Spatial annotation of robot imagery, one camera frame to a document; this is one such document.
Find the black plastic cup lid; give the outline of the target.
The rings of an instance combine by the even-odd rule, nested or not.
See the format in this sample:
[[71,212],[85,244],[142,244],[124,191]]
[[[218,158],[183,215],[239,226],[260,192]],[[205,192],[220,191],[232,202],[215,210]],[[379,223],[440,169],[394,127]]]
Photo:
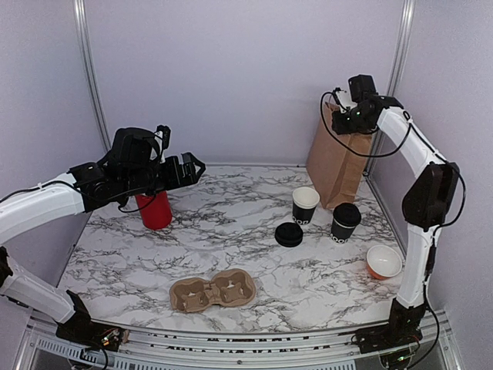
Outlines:
[[342,227],[356,227],[361,219],[361,212],[353,203],[341,203],[334,208],[333,221]]

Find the black paper coffee cup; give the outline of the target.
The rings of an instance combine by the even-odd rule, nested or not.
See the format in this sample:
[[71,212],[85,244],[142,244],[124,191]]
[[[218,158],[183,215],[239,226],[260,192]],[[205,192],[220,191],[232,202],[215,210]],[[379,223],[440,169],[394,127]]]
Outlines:
[[337,244],[345,244],[350,239],[356,226],[347,227],[337,223],[332,223],[330,228],[330,239]]

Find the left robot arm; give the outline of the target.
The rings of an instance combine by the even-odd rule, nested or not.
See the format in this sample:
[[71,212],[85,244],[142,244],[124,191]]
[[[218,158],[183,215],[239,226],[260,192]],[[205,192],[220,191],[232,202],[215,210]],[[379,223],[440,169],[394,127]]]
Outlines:
[[123,206],[134,195],[156,195],[198,183],[206,165],[192,153],[151,157],[107,153],[97,162],[70,168],[54,179],[15,191],[1,200],[1,295],[48,315],[57,335],[78,343],[99,341],[108,326],[95,323],[78,294],[63,291],[33,274],[6,244],[64,217],[88,214],[112,202]]

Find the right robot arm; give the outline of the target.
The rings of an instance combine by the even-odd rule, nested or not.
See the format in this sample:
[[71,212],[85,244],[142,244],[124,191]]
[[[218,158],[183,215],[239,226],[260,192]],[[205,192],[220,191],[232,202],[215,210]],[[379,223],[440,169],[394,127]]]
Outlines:
[[343,133],[383,132],[410,166],[415,182],[402,200],[407,222],[407,255],[403,280],[392,301],[388,323],[360,331],[363,343],[382,341],[398,345],[418,334],[428,307],[427,287],[433,271],[441,230],[458,184],[463,183],[456,163],[447,161],[415,126],[411,115],[390,96],[367,92],[357,98],[335,89],[339,109],[332,114],[332,136]]

